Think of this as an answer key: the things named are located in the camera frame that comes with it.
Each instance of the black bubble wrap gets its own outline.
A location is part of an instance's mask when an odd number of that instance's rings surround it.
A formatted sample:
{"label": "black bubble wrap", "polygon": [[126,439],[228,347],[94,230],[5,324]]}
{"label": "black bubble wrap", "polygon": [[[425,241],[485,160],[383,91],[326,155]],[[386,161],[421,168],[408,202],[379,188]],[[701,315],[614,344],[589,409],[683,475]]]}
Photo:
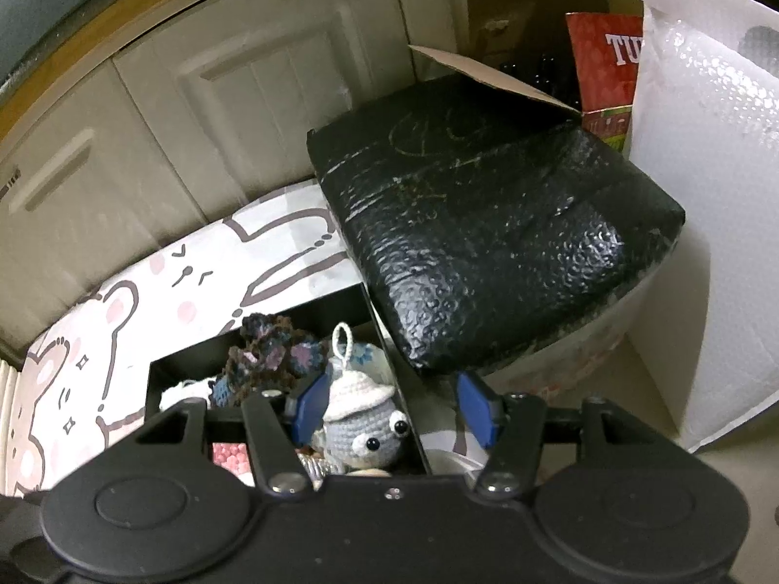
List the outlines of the black bubble wrap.
{"label": "black bubble wrap", "polygon": [[629,292],[684,211],[569,114],[459,75],[309,134],[392,339],[422,373],[488,372]]}

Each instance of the gray crocheted doll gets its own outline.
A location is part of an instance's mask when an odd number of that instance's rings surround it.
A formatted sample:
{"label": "gray crocheted doll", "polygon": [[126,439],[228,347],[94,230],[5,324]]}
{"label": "gray crocheted doll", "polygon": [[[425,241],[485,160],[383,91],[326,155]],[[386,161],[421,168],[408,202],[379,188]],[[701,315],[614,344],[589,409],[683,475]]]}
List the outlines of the gray crocheted doll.
{"label": "gray crocheted doll", "polygon": [[[347,351],[338,353],[339,329],[347,330]],[[376,384],[361,371],[347,369],[352,346],[345,324],[334,332],[333,349],[344,361],[344,372],[330,385],[330,403],[322,417],[325,454],[331,462],[349,469],[386,468],[399,458],[401,439],[410,435],[408,417],[392,401],[395,387]]]}

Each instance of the crocheted hat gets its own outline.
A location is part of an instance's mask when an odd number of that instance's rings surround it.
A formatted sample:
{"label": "crocheted hat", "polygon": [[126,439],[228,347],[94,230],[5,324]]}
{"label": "crocheted hat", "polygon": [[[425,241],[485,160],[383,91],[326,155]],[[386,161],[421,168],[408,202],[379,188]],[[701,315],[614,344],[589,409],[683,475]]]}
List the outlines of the crocheted hat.
{"label": "crocheted hat", "polygon": [[362,371],[344,370],[341,377],[330,385],[330,403],[322,417],[325,422],[338,421],[375,408],[395,395],[395,387],[376,384]]}

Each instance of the blue gripper pad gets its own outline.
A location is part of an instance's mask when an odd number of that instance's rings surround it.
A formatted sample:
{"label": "blue gripper pad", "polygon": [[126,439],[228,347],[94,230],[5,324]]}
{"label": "blue gripper pad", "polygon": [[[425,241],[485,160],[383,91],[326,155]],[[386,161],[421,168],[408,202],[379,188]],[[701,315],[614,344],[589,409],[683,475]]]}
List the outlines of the blue gripper pad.
{"label": "blue gripper pad", "polygon": [[476,374],[457,376],[457,401],[465,423],[482,448],[492,448],[503,425],[503,400]]}
{"label": "blue gripper pad", "polygon": [[330,378],[326,374],[318,376],[296,398],[287,398],[285,413],[294,415],[290,432],[293,444],[300,447],[311,442],[314,431],[322,423],[322,415],[329,401]]}

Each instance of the black storage box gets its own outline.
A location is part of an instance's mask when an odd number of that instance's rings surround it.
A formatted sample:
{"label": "black storage box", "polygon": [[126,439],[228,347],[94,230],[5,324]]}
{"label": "black storage box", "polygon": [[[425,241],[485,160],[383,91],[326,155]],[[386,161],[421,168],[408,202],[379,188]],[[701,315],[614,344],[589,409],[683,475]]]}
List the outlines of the black storage box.
{"label": "black storage box", "polygon": [[322,191],[417,372],[489,374],[538,351],[674,246],[679,204],[570,116],[457,74],[309,133]]}
{"label": "black storage box", "polygon": [[[348,323],[352,327],[354,340],[371,343],[384,350],[387,354],[387,360],[392,366],[392,371],[396,374],[396,367],[392,362],[394,349],[392,344],[384,343],[382,333],[379,331],[379,326],[373,315],[368,294],[362,286],[348,287],[345,290],[310,300],[296,308],[278,313],[290,317],[295,328],[308,330],[323,339],[332,335],[333,329],[339,322]],[[229,348],[232,346],[242,347],[244,343],[245,340],[240,335],[240,329],[237,328],[191,347],[183,348],[177,353],[172,353],[151,363],[149,365],[145,420],[149,420],[160,412],[159,406],[163,391],[184,380],[204,380],[218,375],[227,361]],[[411,420],[412,436],[405,440],[404,456],[398,466],[391,471],[395,474],[429,474],[427,459],[418,433],[414,428],[413,417],[408,411],[402,384],[398,381],[397,374],[396,388],[395,400],[400,409]],[[224,438],[225,435],[221,433],[221,437],[223,438],[218,442],[245,443],[242,438],[244,435],[240,429],[234,431],[233,435],[227,435],[227,438]]]}

